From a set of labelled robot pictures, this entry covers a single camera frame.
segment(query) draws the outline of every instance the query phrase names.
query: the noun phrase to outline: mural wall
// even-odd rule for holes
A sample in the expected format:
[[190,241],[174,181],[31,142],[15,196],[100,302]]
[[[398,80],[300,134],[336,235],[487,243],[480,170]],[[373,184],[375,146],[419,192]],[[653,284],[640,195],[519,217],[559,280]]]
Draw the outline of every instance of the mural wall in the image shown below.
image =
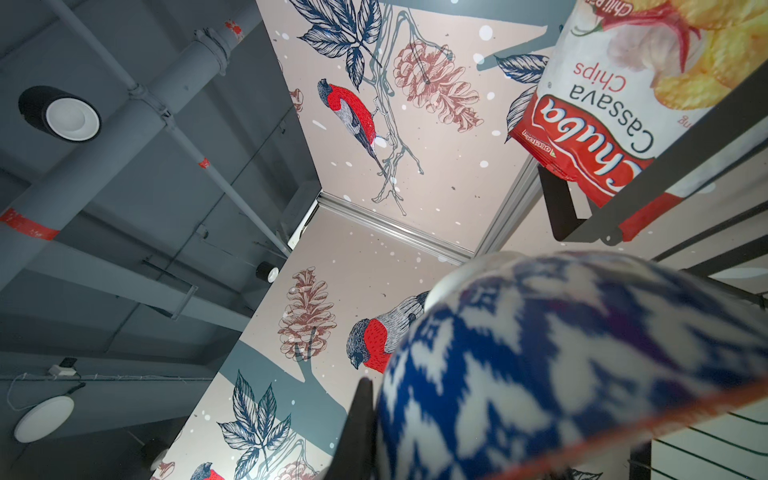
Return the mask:
[[257,3],[323,189],[474,250],[573,0]]
[[155,478],[312,478],[453,268],[321,207]]

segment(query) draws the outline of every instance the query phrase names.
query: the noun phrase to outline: round ceiling lamp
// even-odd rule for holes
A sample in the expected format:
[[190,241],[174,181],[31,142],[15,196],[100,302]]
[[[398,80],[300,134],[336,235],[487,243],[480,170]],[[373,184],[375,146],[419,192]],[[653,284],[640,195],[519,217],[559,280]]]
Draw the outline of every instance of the round ceiling lamp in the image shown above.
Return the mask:
[[13,436],[21,443],[42,439],[66,422],[73,408],[74,400],[66,395],[45,400],[18,421]]
[[256,267],[256,277],[265,282],[274,282],[278,273],[280,273],[280,269],[269,262],[259,263],[259,266]]
[[93,105],[54,87],[27,88],[18,98],[18,110],[32,127],[65,141],[93,140],[101,130]]

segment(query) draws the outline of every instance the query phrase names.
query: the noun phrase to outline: chip bag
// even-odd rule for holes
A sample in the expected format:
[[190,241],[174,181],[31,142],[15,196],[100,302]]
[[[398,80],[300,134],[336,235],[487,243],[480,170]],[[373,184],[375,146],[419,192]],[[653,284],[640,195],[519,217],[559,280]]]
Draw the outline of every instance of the chip bag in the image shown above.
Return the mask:
[[[768,58],[768,0],[577,0],[509,135],[599,207]],[[621,224],[624,241],[768,135],[762,121]]]

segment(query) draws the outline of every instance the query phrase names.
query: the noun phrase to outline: bird illustration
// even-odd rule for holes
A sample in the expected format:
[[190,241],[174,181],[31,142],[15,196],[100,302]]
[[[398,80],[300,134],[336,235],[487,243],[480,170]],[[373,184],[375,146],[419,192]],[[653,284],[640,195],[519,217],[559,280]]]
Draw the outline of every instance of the bird illustration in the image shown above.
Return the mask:
[[409,296],[398,306],[373,319],[362,319],[349,332],[346,355],[356,369],[364,364],[384,373],[389,357],[412,323],[424,313],[424,301],[429,291]]
[[376,158],[376,152],[373,151],[373,141],[376,139],[373,115],[378,108],[371,114],[357,95],[346,88],[329,84],[325,78],[317,82],[317,92],[320,94],[320,100],[333,110],[333,113],[344,123],[346,130],[354,135],[384,173],[384,168]]
[[211,463],[205,462],[197,467],[190,480],[224,480],[216,471],[210,469]]

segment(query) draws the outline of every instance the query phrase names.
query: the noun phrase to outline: red tape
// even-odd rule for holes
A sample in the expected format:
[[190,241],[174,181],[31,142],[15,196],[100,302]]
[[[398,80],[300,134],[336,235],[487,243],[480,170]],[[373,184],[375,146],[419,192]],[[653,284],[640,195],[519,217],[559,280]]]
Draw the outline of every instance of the red tape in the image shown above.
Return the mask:
[[7,209],[5,213],[0,216],[0,222],[7,223],[13,230],[23,233],[28,237],[42,238],[47,241],[53,240],[59,232],[59,230],[43,227],[39,223],[24,218],[23,215],[12,208]]

